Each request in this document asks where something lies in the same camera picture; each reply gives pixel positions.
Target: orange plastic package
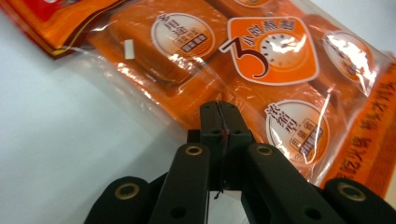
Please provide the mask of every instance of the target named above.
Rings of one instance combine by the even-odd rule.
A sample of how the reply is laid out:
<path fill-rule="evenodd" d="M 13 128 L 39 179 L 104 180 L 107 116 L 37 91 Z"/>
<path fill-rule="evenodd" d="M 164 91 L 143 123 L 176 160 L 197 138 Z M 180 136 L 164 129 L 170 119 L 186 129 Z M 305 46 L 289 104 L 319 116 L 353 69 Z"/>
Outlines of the orange plastic package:
<path fill-rule="evenodd" d="M 370 183 L 389 155 L 378 137 L 375 152 L 358 157 L 369 161 L 364 170 L 339 172 L 362 126 L 387 133 L 392 125 L 392 106 L 378 106 L 390 120 L 382 126 L 369 109 L 396 90 L 392 82 L 385 90 L 393 59 L 311 3 L 141 0 L 111 13 L 87 40 L 186 130 L 199 129 L 205 102 L 237 105 L 256 140 L 279 148 L 316 185 L 335 176 Z M 372 189 L 383 196 L 386 187 Z"/>
<path fill-rule="evenodd" d="M 78 47 L 107 11 L 128 0 L 0 0 L 0 8 L 44 52 L 59 58 Z"/>

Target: white circular label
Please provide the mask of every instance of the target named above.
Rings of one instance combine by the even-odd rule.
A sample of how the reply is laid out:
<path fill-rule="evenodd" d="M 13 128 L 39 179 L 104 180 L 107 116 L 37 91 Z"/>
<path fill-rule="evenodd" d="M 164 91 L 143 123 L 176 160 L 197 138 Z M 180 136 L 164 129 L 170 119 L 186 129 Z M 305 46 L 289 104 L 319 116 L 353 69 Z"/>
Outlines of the white circular label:
<path fill-rule="evenodd" d="M 327 120 L 314 105 L 287 100 L 269 104 L 266 131 L 271 145 L 299 165 L 320 160 L 329 143 Z"/>
<path fill-rule="evenodd" d="M 185 13 L 165 13 L 151 27 L 151 39 L 166 57 L 193 59 L 203 57 L 215 45 L 210 27 L 200 19 Z"/>
<path fill-rule="evenodd" d="M 371 74 L 373 56 L 370 49 L 357 37 L 338 31 L 323 37 L 323 47 L 332 63 L 347 78 L 361 82 Z"/>
<path fill-rule="evenodd" d="M 234 1 L 244 7 L 260 7 L 268 3 L 270 0 L 234 0 Z"/>

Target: round hole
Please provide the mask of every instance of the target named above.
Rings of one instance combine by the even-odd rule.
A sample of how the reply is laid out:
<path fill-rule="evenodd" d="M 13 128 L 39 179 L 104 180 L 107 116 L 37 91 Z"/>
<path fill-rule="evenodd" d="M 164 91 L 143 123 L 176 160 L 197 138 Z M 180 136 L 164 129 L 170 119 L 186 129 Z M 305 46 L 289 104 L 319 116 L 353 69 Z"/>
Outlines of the round hole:
<path fill-rule="evenodd" d="M 338 184 L 338 192 L 340 192 L 344 197 L 355 202 L 363 202 L 366 200 L 366 195 L 360 189 L 349 185 L 347 183 Z"/>
<path fill-rule="evenodd" d="M 136 185 L 135 183 L 126 183 L 126 184 L 120 185 L 116 189 L 114 194 L 120 200 L 128 200 L 128 199 L 132 199 L 134 196 L 136 196 L 138 192 L 139 192 L 138 185 Z"/>
<path fill-rule="evenodd" d="M 185 152 L 187 155 L 190 155 L 190 156 L 198 156 L 203 151 L 200 147 L 188 147 L 188 148 L 186 148 Z"/>
<path fill-rule="evenodd" d="M 310 208 L 306 208 L 305 209 L 305 214 L 308 217 L 310 217 L 310 218 L 312 218 L 314 220 L 320 220 L 321 219 L 320 212 L 317 209 L 315 209 L 315 208 L 311 208 L 311 207 Z"/>
<path fill-rule="evenodd" d="M 186 216 L 187 210 L 185 207 L 174 207 L 171 210 L 171 217 L 172 218 L 183 218 L 184 216 Z"/>
<path fill-rule="evenodd" d="M 257 151 L 263 156 L 270 156 L 274 153 L 274 151 L 269 147 L 258 147 Z"/>

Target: printed number 5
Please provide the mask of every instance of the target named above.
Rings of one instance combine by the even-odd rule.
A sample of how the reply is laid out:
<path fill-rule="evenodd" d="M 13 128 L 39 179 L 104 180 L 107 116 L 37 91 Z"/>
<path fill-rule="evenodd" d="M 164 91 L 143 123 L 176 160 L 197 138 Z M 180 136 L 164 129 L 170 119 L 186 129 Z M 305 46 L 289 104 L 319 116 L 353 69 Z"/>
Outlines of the printed number 5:
<path fill-rule="evenodd" d="M 264 77 L 267 74 L 268 61 L 264 57 L 264 55 L 260 54 L 258 51 L 254 50 L 254 49 L 242 49 L 241 40 L 239 39 L 239 37 L 236 37 L 233 40 L 227 41 L 220 47 L 219 50 L 224 53 L 224 52 L 230 50 L 232 48 L 233 44 L 235 44 L 236 56 L 238 59 L 241 59 L 242 57 L 244 57 L 246 55 L 250 55 L 250 56 L 257 58 L 260 62 L 262 62 L 263 72 L 259 75 L 253 75 L 253 77 L 260 78 L 260 77 Z"/>

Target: white table surface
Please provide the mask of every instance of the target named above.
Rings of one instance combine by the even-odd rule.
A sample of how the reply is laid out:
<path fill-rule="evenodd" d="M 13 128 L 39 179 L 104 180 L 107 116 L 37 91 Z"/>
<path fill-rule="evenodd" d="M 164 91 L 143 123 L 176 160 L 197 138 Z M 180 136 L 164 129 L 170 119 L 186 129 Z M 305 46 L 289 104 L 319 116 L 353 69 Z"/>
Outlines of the white table surface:
<path fill-rule="evenodd" d="M 396 53 L 396 1 L 313 2 Z M 48 58 L 0 13 L 0 223 L 82 223 L 111 181 L 168 170 L 186 134 L 101 74 L 83 54 Z M 395 190 L 387 201 L 396 207 Z M 230 194 L 210 206 L 209 223 L 247 223 Z"/>

